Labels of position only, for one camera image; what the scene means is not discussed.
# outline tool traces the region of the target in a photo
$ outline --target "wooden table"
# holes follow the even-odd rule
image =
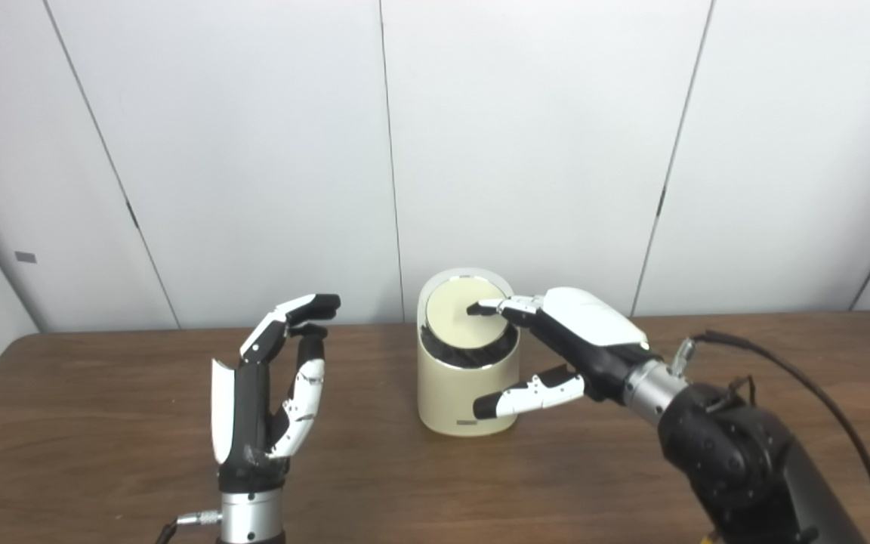
[[[870,448],[870,313],[638,318],[673,354],[705,327],[767,345],[821,383]],[[44,334],[0,358],[0,542],[152,542],[178,513],[218,506],[211,356],[245,330]],[[523,375],[558,363],[525,337]],[[276,402],[293,348],[276,361]],[[286,488],[291,544],[696,544],[708,523],[656,433],[580,402],[493,437],[442,437],[415,411],[412,325],[332,327],[324,399]],[[870,540],[870,489],[817,400],[750,354],[703,347],[690,375],[753,374],[758,402],[804,441]],[[177,544],[213,542],[216,527]]]

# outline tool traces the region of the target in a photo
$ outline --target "small label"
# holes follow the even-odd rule
[[[15,252],[15,261],[35,264],[35,254],[34,252]]]

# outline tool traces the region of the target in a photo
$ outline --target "cable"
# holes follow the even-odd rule
[[[807,374],[798,369],[793,364],[787,362],[786,360],[780,358],[779,356],[773,354],[773,352],[768,351],[766,348],[760,347],[760,345],[756,345],[746,338],[736,337],[730,334],[725,334],[721,332],[716,332],[712,330],[705,331],[704,334],[697,335],[692,338],[695,342],[707,342],[709,344],[723,344],[723,345],[732,345],[734,348],[746,349],[747,351],[753,351],[754,354],[759,354],[769,361],[776,364],[781,369],[784,369],[785,372],[793,376],[794,379],[797,379],[798,382],[801,383],[804,387],[807,387],[811,393],[813,393],[826,407],[831,411],[831,414],[835,416],[835,419],[838,420],[838,423],[845,430],[845,433],[848,434],[848,437],[852,441],[852,444],[855,444],[855,449],[859,457],[861,458],[861,464],[864,465],[864,469],[868,472],[868,479],[870,479],[870,455],[868,454],[867,448],[865,448],[864,441],[861,440],[859,434],[855,430],[855,426],[852,425],[852,422],[842,413],[840,407],[838,407],[837,403],[828,396],[828,393],[825,393],[824,389],[821,389],[821,386],[818,386],[817,383],[814,382]]]
[[[165,524],[163,526],[163,530],[159,531],[159,536],[156,537],[156,544],[166,544],[173,538],[173,535],[177,533],[177,521],[173,520],[172,522]]]

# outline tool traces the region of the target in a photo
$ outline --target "cylindrical container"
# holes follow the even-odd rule
[[[437,274],[418,297],[418,416],[456,437],[498,433],[515,416],[476,420],[472,403],[519,380],[519,330],[502,316],[469,316],[479,300],[512,296],[498,275],[479,268]]]

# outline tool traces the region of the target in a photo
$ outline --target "white lid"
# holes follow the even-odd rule
[[[501,337],[508,322],[502,316],[469,316],[466,309],[484,298],[504,297],[503,290],[486,279],[455,277],[432,291],[425,321],[439,340],[453,348],[483,348]]]

